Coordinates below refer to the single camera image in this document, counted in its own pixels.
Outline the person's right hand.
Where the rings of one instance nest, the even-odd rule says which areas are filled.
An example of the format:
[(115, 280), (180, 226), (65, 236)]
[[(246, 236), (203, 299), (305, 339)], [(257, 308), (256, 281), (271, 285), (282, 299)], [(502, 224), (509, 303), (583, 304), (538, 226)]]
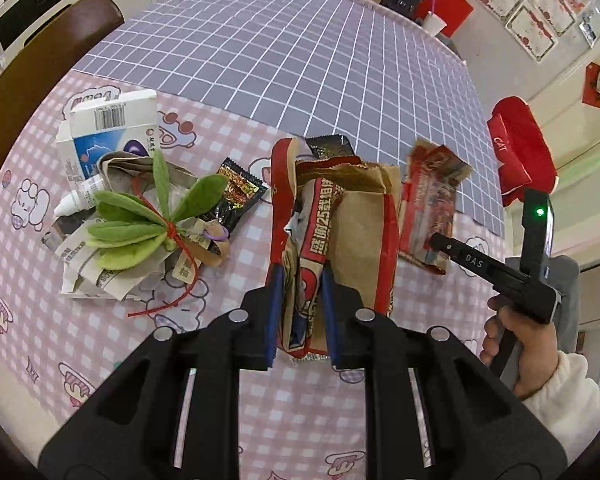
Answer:
[(479, 359), (490, 365), (500, 351), (498, 334), (510, 330), (521, 344), (518, 358), (518, 379), (513, 392), (520, 399), (528, 399), (540, 391), (552, 378), (559, 364), (555, 326), (538, 324), (516, 312), (502, 296), (489, 299), (488, 307), (496, 312), (484, 324), (484, 336)]

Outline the white fleece sleeve forearm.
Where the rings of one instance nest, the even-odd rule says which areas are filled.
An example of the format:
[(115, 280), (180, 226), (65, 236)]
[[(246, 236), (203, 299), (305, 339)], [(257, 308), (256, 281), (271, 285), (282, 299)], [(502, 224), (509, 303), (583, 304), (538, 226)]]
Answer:
[(600, 432), (600, 387), (586, 376), (584, 356), (557, 355), (555, 373), (522, 404), (560, 443), (571, 465)]

